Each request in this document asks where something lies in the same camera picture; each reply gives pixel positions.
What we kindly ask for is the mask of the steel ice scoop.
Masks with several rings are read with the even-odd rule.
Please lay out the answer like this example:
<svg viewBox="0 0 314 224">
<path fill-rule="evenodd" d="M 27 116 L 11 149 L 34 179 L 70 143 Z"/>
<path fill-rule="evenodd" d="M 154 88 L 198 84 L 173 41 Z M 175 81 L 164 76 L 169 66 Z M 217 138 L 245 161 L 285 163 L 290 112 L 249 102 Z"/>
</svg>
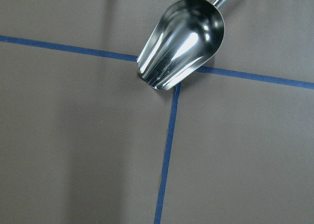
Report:
<svg viewBox="0 0 314 224">
<path fill-rule="evenodd" d="M 179 0 L 169 6 L 137 58 L 143 81 L 170 90 L 219 50 L 225 34 L 220 12 L 227 0 Z"/>
</svg>

